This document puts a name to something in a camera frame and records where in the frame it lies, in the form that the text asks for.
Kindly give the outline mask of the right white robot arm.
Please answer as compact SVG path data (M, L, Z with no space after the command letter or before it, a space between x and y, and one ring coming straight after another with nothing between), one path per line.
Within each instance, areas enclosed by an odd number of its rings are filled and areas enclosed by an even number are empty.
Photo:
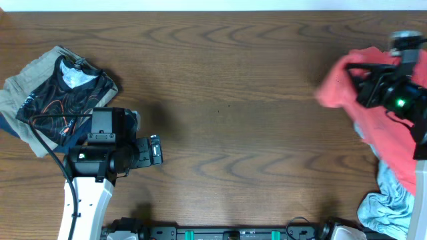
M426 88L414 83L401 66L349 63L345 70L353 81L357 102L365 108L382 106L407 126L416 146L416 196L407 238L426 239Z

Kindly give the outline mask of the light blue t-shirt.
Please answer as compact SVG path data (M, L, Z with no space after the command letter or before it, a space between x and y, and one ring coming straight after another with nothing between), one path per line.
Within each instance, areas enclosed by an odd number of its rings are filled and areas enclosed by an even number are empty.
M376 182L379 191L365 196L357 210L358 219L363 226L378 233L397 240L406 240L414 196L399 182L376 148L373 145L370 145L370 148L378 158Z

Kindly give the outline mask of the red t-shirt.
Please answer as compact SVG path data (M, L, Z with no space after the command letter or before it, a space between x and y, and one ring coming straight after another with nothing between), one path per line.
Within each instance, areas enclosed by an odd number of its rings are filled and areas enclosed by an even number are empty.
M385 63L396 65L400 60L375 47L353 49L330 69L316 91L320 105L343 108L362 130L364 142L372 145L379 158L393 170L397 180L411 194L416 194L415 142L410 131L386 116L384 107L367 109L356 101L356 90L344 67L349 63Z

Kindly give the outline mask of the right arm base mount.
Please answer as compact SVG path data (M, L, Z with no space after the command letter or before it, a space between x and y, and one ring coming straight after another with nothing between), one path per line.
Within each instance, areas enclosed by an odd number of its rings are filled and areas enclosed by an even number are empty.
M319 240L367 240L361 230L347 226L339 219L329 218L318 231Z

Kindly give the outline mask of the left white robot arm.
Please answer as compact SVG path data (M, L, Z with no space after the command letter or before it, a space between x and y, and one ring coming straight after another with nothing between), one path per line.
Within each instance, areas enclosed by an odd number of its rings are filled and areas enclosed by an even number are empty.
M148 138L100 140L90 134L87 145L75 146L64 157L66 180L59 239L99 239L115 182L132 169L161 165L157 135Z

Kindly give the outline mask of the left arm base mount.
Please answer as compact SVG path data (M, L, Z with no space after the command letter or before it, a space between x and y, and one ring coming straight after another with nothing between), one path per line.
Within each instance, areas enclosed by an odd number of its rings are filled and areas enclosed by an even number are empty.
M101 230L100 240L149 240L149 230L140 219L116 219Z

